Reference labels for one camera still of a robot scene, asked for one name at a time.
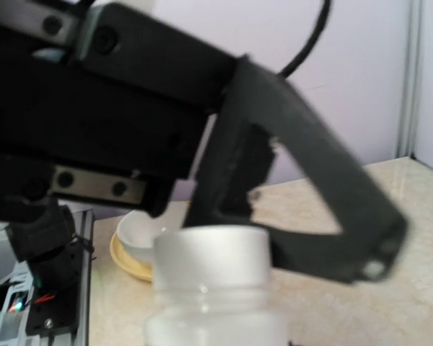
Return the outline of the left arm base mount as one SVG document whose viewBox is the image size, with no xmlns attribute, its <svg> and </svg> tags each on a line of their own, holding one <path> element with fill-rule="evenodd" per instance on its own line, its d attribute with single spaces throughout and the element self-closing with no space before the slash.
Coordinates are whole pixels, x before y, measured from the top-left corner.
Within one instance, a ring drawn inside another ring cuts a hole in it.
<svg viewBox="0 0 433 346">
<path fill-rule="evenodd" d="M 0 231 L 0 345 L 88 345 L 93 223 L 60 205 Z"/>
</svg>

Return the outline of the small white pill bottle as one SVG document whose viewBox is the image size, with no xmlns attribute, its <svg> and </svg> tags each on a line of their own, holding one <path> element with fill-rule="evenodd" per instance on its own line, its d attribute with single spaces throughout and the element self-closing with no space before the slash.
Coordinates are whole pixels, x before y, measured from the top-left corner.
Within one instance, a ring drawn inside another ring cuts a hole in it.
<svg viewBox="0 0 433 346">
<path fill-rule="evenodd" d="M 267 231 L 193 227 L 158 236 L 153 250 L 159 309 L 144 323 L 146 345 L 288 345 Z"/>
</svg>

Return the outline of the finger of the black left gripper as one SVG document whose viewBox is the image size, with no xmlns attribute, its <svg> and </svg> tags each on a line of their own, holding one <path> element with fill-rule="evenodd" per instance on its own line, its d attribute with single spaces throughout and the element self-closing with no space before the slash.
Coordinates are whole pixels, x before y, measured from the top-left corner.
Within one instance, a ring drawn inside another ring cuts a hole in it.
<svg viewBox="0 0 433 346">
<path fill-rule="evenodd" d="M 337 235 L 312 235 L 268 226 L 273 266 L 341 283 L 387 279 L 406 240 L 406 218 L 296 89 L 248 57 L 236 64 L 185 225 L 249 226 L 247 194 L 266 181 L 271 139 L 289 152 L 341 227 Z"/>
</svg>

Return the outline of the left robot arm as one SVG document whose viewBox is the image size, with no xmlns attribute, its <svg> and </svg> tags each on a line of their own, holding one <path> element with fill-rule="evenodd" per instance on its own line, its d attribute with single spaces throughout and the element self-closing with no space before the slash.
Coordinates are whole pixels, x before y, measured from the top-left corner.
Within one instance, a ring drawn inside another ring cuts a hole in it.
<svg viewBox="0 0 433 346">
<path fill-rule="evenodd" d="M 165 210 L 210 116 L 186 226 L 250 225 L 248 194 L 277 140 L 337 220 L 336 235 L 268 227 L 274 267 L 381 281 L 407 222 L 288 78 L 331 11 L 273 72 L 117 1 L 0 1 L 0 221 L 31 223 L 58 199 Z"/>
</svg>

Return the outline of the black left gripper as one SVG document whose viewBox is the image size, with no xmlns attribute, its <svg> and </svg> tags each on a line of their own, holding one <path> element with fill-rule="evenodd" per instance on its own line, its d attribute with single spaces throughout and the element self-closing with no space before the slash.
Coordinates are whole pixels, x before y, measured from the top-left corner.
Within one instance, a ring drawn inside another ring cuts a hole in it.
<svg viewBox="0 0 433 346">
<path fill-rule="evenodd" d="M 166 208 L 236 57 L 120 2 L 0 1 L 0 220 Z"/>
</svg>

